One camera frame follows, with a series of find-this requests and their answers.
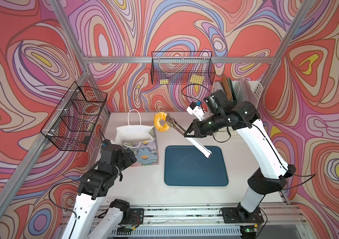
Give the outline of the floral paper gift bag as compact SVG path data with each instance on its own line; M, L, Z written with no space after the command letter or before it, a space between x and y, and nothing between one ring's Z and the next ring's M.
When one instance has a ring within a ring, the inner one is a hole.
M122 126L116 127L114 143L134 153L133 167L159 164L155 127L152 122L145 122L136 109L128 112Z

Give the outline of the glazed ring donut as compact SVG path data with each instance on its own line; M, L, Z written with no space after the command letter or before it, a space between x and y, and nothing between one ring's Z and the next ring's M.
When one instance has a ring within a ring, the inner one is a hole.
M166 123L167 113L159 112L154 117L154 126L159 132L167 132L170 126Z

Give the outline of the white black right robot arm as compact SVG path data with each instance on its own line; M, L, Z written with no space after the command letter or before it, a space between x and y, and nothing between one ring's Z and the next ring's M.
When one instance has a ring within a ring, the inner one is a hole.
M204 138L222 128L231 128L245 141L259 168L248 179L248 189L238 205L240 213L253 213L267 194L281 191L296 167L282 159L269 136L256 107L248 102L232 103L222 90L204 99L211 115L195 119L185 137Z

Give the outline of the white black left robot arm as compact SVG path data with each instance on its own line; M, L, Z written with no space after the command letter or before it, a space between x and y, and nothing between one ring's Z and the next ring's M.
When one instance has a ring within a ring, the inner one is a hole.
M63 239L107 239L112 231L127 222L130 203L115 199L101 222L90 230L100 205L106 199L109 189L118 179L123 180L123 170L136 163L131 149L108 143L101 149L101 158L80 178L75 205L65 228Z

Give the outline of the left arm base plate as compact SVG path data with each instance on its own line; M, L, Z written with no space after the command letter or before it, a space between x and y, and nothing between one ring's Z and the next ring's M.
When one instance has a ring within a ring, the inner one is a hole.
M130 203L122 199L115 199L110 203L110 208L118 208L123 213L121 220L123 225L141 225L143 223L143 208L131 208Z

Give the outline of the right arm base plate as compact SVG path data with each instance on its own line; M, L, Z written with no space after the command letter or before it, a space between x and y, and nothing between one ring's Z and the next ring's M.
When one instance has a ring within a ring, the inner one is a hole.
M253 212L248 212L239 203L237 207L221 208L219 214L223 217L225 224L262 224L264 222L259 206Z

